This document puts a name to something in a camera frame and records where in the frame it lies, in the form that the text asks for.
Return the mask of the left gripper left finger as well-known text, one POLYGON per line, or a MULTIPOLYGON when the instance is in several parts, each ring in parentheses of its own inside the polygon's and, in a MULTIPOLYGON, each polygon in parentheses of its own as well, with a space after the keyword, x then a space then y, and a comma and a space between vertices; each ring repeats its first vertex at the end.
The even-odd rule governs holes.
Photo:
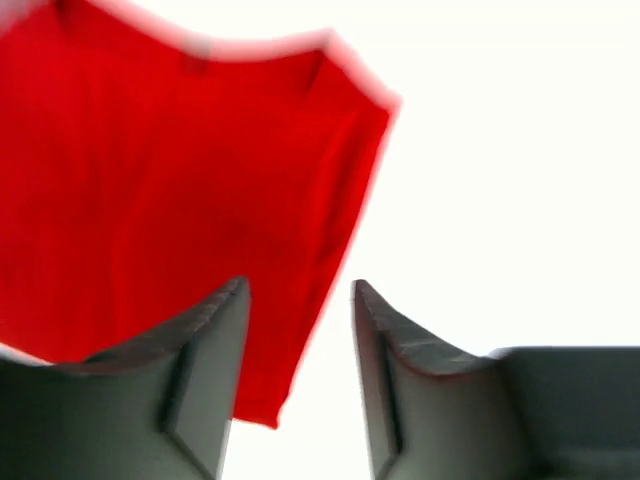
POLYGON ((214 479, 250 310, 236 277, 79 363, 1 360, 5 479, 214 479))

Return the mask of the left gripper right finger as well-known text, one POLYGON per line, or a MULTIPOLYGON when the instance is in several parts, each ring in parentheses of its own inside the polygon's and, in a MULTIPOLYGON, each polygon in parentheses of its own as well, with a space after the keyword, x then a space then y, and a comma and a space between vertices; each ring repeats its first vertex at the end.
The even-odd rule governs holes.
POLYGON ((353 285, 376 479, 635 479, 639 351, 531 346, 472 355, 353 285))

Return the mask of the red t shirt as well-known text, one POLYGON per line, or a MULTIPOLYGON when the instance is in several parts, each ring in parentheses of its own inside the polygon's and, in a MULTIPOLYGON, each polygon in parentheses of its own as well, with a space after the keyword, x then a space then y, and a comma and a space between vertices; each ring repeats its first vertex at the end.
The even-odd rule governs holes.
POLYGON ((1 36, 1 339, 71 362, 252 291, 233 415, 276 427, 397 98, 332 34, 204 56, 87 1, 1 36))

